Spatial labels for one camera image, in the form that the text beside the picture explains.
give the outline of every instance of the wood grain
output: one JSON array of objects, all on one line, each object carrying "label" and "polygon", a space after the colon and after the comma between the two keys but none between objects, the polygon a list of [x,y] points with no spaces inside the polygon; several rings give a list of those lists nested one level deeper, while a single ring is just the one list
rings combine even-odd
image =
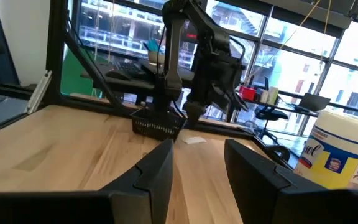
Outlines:
[{"label": "wood grain", "polygon": [[[182,141],[193,136],[207,142]],[[241,223],[224,165],[226,138],[181,131],[167,223]],[[128,119],[48,106],[0,130],[0,192],[97,190],[158,144],[134,134]]]}]

